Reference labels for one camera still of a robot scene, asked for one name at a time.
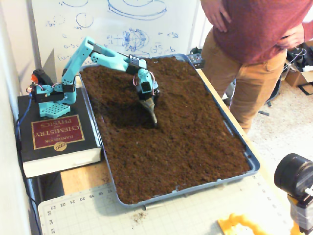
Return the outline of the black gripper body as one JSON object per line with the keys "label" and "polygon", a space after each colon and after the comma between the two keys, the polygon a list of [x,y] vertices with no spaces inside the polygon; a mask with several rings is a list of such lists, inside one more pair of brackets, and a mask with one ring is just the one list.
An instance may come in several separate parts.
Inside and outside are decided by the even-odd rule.
{"label": "black gripper body", "polygon": [[138,95],[139,100],[147,100],[147,99],[149,99],[149,98],[153,98],[153,96],[154,96],[155,94],[160,94],[159,88],[154,89],[154,94],[152,94],[152,92],[150,92],[150,93],[143,93],[143,92],[141,92],[141,91],[138,91],[138,92],[137,92],[137,95]]}

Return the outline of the silver blade gripper finger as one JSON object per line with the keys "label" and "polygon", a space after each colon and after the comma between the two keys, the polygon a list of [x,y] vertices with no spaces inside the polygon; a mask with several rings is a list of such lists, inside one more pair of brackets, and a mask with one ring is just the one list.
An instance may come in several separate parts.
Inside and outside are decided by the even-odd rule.
{"label": "silver blade gripper finger", "polygon": [[157,127],[157,118],[154,113],[154,107],[155,107],[154,99],[150,97],[146,100],[141,100],[140,104],[149,112],[152,118],[154,127]]}

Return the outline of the person's right hand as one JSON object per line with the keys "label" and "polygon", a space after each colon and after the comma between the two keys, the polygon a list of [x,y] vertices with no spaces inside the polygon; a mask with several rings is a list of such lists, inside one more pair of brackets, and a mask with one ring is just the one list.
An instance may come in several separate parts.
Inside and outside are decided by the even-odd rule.
{"label": "person's right hand", "polygon": [[225,20],[230,23],[231,18],[221,0],[201,0],[201,6],[209,22],[220,32],[227,32]]}

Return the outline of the person's left hand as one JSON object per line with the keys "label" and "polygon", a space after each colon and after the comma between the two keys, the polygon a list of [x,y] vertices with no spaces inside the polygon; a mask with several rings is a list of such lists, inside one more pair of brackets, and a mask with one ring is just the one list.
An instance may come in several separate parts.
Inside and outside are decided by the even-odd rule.
{"label": "person's left hand", "polygon": [[304,39],[304,28],[302,24],[299,24],[287,30],[276,45],[280,48],[291,49],[304,43]]}

